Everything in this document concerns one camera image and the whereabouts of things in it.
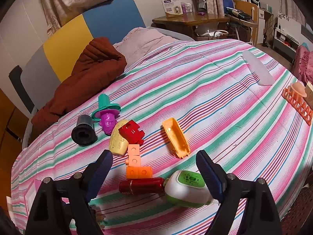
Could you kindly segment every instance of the green button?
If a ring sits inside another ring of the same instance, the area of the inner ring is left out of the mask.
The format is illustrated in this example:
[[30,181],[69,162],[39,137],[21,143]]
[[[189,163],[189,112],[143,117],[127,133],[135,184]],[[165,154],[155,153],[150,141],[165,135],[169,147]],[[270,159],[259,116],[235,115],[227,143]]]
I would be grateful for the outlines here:
[[205,182],[201,174],[189,170],[181,171],[178,176],[178,181],[181,182],[182,184],[187,184],[194,187],[205,186]]

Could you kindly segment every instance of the purple toy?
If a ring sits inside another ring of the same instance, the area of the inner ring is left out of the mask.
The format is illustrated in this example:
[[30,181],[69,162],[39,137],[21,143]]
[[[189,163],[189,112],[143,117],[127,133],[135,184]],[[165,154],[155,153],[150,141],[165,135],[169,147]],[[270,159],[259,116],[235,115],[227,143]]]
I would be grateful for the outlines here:
[[114,126],[117,124],[116,117],[119,115],[119,113],[119,110],[108,109],[98,111],[95,114],[96,118],[101,119],[99,125],[102,126],[102,129],[106,135],[111,135]]

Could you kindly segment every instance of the red tube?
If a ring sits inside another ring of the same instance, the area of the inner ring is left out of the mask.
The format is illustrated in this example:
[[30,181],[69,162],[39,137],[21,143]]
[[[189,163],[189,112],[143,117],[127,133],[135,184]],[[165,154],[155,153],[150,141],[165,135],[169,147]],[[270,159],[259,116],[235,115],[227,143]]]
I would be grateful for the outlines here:
[[128,179],[120,182],[119,191],[123,194],[160,193],[164,191],[163,178]]

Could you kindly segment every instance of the yellow potato-shaped toy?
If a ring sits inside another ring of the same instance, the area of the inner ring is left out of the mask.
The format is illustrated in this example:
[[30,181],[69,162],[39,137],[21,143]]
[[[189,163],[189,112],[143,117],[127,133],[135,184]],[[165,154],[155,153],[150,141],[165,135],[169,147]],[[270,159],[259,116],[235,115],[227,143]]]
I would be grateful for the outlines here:
[[118,129],[121,128],[123,125],[127,124],[128,122],[129,121],[126,119],[119,121],[112,131],[109,150],[114,155],[124,155],[127,151],[128,141],[120,135]]

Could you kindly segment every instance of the wooden side table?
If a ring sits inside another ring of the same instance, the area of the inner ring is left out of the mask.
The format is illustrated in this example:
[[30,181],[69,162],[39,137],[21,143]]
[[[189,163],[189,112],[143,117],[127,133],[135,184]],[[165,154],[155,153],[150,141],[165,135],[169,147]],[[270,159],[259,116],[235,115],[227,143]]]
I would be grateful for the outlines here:
[[228,21],[228,17],[207,13],[201,16],[198,15],[198,12],[188,12],[180,17],[166,18],[163,16],[152,20],[158,28],[182,33],[193,39],[196,37],[194,34],[196,26],[208,23],[219,23],[219,29],[226,30],[226,23]]

